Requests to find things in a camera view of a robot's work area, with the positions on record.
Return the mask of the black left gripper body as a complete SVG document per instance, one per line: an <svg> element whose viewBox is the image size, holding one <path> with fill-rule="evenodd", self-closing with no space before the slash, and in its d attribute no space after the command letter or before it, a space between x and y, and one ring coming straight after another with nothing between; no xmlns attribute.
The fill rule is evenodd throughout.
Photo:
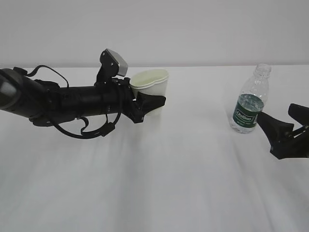
<svg viewBox="0 0 309 232"><path fill-rule="evenodd" d="M120 90L122 114L127 116L135 124L142 123L144 120L144 114L138 108L132 88L127 88L125 86L125 79L117 78L116 83Z"/></svg>

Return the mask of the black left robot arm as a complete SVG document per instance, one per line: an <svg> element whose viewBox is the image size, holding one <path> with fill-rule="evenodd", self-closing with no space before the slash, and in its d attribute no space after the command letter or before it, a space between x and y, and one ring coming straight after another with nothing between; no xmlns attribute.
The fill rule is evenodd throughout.
<svg viewBox="0 0 309 232"><path fill-rule="evenodd" d="M105 114L123 114L134 123L165 105L162 94L134 94L129 78L111 78L108 82L86 87L60 87L51 81L31 80L13 69L2 69L0 108L28 118L33 125L50 127L52 123Z"/></svg>

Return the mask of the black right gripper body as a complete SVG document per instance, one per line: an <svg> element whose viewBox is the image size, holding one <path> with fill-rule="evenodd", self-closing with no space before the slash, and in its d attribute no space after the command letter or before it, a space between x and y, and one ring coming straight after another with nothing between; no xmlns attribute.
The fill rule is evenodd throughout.
<svg viewBox="0 0 309 232"><path fill-rule="evenodd" d="M309 127L286 133L284 137L271 145L270 153L277 159L309 158Z"/></svg>

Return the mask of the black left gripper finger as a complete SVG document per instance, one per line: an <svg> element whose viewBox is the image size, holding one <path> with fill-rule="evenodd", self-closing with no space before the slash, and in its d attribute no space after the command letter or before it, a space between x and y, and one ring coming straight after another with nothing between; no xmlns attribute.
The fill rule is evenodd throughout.
<svg viewBox="0 0 309 232"><path fill-rule="evenodd" d="M161 95L148 95L145 93L137 93L136 97L138 108L144 115L165 105L166 97Z"/></svg>
<svg viewBox="0 0 309 232"><path fill-rule="evenodd" d="M129 77L125 77L125 86L127 88L131 88L131 85L130 85L130 78Z"/></svg>

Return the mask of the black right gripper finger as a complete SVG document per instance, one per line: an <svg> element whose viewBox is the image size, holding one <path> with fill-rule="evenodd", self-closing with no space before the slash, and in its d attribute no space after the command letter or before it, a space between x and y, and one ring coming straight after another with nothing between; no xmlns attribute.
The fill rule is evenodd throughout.
<svg viewBox="0 0 309 232"><path fill-rule="evenodd" d="M271 145L285 141L294 129L294 124L277 120L264 112L258 114L257 123Z"/></svg>
<svg viewBox="0 0 309 232"><path fill-rule="evenodd" d="M309 108L291 103L288 109L288 115L302 126L309 126Z"/></svg>

